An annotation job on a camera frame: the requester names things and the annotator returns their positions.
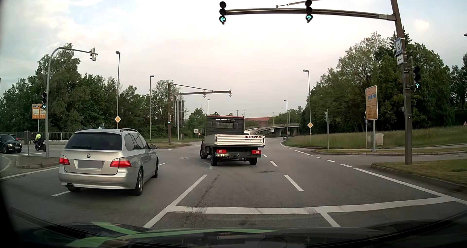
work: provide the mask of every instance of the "dark sedan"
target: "dark sedan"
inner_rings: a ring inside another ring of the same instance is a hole
[[[0,146],[3,154],[10,152],[20,153],[23,150],[23,146],[13,136],[7,134],[0,135]]]

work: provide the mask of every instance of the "yellow direction sign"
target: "yellow direction sign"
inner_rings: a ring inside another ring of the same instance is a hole
[[[32,104],[32,119],[45,120],[45,110],[41,108],[42,104]]]
[[[378,119],[377,86],[371,86],[365,90],[365,102],[367,104],[367,120],[377,120]]]

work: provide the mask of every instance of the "motorcycle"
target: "motorcycle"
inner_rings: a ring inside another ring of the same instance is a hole
[[[39,141],[34,141],[34,148],[36,149],[36,151],[43,150],[45,152],[45,140],[39,139]]]

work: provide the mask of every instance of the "overpass bridge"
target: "overpass bridge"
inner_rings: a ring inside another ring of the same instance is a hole
[[[282,137],[287,135],[287,128],[290,127],[290,136],[297,136],[299,126],[300,123],[275,124],[271,126],[249,128],[247,131],[254,135],[272,134],[273,137]]]

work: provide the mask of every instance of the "truck cargo bed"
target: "truck cargo bed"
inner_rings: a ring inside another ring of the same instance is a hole
[[[204,144],[226,147],[264,147],[264,136],[213,134],[204,138]]]

